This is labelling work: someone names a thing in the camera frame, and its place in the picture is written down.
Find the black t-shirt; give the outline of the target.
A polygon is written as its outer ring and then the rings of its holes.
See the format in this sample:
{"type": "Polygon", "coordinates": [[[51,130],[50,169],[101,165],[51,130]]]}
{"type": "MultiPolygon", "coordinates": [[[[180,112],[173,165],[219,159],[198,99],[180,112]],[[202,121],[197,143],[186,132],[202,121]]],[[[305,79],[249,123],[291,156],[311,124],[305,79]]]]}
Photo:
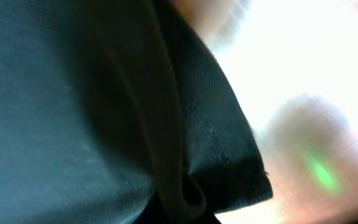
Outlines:
{"type": "Polygon", "coordinates": [[[272,195],[171,2],[0,0],[0,223],[216,223],[272,195]]]}

